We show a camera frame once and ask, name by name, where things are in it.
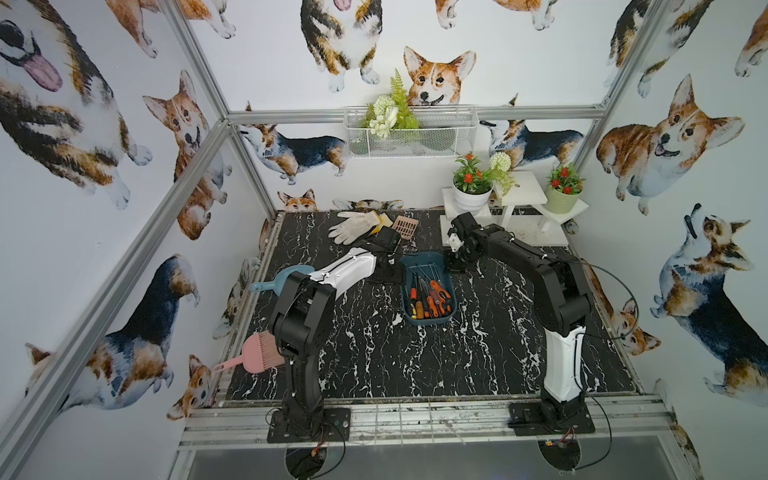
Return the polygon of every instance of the black marble tabletop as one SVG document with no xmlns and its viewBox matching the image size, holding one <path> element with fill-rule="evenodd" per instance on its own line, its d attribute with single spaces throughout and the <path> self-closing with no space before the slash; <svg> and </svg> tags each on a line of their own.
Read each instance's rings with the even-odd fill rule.
<svg viewBox="0 0 768 480">
<path fill-rule="evenodd" d="M 440 251 L 441 210 L 402 210 L 421 223 L 406 252 Z M 286 214 L 268 279 L 286 266 L 308 263 L 320 269 L 349 247 L 335 245 L 328 227 L 344 220 L 336 212 Z M 396 286 L 362 281 L 336 302 L 333 331 L 319 355 L 326 398 L 442 397 L 534 394 L 545 374 L 544 329 L 531 318 L 532 285 L 491 259 L 468 273 L 452 275 L 458 311 L 450 323 L 416 327 L 400 312 Z M 248 335 L 264 331 L 276 301 L 257 300 Z M 602 325 L 588 331 L 607 336 Z M 634 392 L 635 385 L 610 342 L 585 337 L 582 352 L 590 392 Z M 284 370 L 253 375 L 238 366 L 227 400 L 281 399 Z"/>
</svg>

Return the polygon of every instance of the tool tray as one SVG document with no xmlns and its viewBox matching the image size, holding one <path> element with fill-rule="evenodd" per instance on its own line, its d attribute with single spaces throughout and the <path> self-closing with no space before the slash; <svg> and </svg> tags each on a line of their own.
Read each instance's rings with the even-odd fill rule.
<svg viewBox="0 0 768 480">
<path fill-rule="evenodd" d="M 416 326 L 427 326 L 427 325 L 441 325 L 443 323 L 447 323 L 453 318 L 454 313 L 456 313 L 456 310 L 458 309 L 458 298 L 456 298 L 456 292 L 453 290 L 453 283 L 451 282 L 451 276 L 448 274 L 448 272 L 445 271 L 445 264 L 442 261 L 442 253 L 440 252 L 421 252 L 417 253 L 416 255 L 404 255 L 402 259 L 400 260 L 400 263 L 405 267 L 405 274 L 406 274 L 406 282 L 403 284 L 402 288 L 400 289 L 400 298 L 401 298 L 401 305 L 400 308 L 402 310 L 403 316 L 412 324 Z M 441 316 L 439 318 L 425 318 L 425 319 L 413 319 L 411 318 L 412 312 L 411 312 L 411 283 L 413 281 L 413 274 L 411 273 L 410 267 L 416 266 L 416 265 L 427 265 L 428 263 L 431 263 L 435 266 L 438 273 L 440 274 L 439 280 L 442 284 L 443 288 L 449 293 L 451 298 L 448 299 L 448 305 L 451 306 L 451 311 L 446 312 L 444 316 Z M 424 278 L 424 275 L 419 272 L 418 269 L 417 275 L 420 278 L 424 278 L 424 280 L 429 283 L 429 280 L 432 279 L 432 271 L 429 268 L 423 269 L 425 273 L 428 273 L 430 275 L 429 279 Z M 426 311 L 429 307 L 427 306 L 426 302 L 424 305 L 424 310 Z"/>
</svg>

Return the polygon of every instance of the white glove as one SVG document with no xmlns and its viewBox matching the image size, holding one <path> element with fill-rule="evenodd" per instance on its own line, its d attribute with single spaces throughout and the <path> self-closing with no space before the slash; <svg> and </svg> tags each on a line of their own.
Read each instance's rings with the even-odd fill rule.
<svg viewBox="0 0 768 480">
<path fill-rule="evenodd" d="M 349 245 L 354 242 L 357 237 L 363 235 L 371 227 L 377 227 L 381 222 L 379 215 L 376 212 L 368 212 L 367 214 L 361 214 L 360 212 L 339 212 L 339 217 L 344 218 L 342 223 L 334 225 L 329 228 L 330 233 L 328 237 L 334 238 L 335 243 L 344 243 Z"/>
</svg>

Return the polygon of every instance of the dustpan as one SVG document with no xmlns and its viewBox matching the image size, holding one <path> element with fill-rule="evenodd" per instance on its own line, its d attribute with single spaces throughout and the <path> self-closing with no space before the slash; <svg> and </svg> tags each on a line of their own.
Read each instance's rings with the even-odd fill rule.
<svg viewBox="0 0 768 480">
<path fill-rule="evenodd" d="M 305 275 L 315 271 L 315 267 L 311 265 L 291 265 L 282 269 L 277 273 L 275 279 L 271 282 L 255 282 L 250 284 L 251 292 L 263 292 L 264 290 L 272 290 L 274 293 L 280 295 L 283 292 L 283 285 L 285 285 L 288 276 L 293 272 L 300 272 Z"/>
</svg>

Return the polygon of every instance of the wire basket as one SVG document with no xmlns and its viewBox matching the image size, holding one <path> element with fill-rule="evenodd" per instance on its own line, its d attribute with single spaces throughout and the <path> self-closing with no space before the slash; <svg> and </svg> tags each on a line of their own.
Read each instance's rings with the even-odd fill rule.
<svg viewBox="0 0 768 480">
<path fill-rule="evenodd" d="M 478 115 L 471 105 L 411 107 L 420 128 L 393 128 L 387 138 L 362 127 L 367 111 L 367 107 L 344 109 L 350 157 L 458 157 L 471 152 L 475 145 Z"/>
</svg>

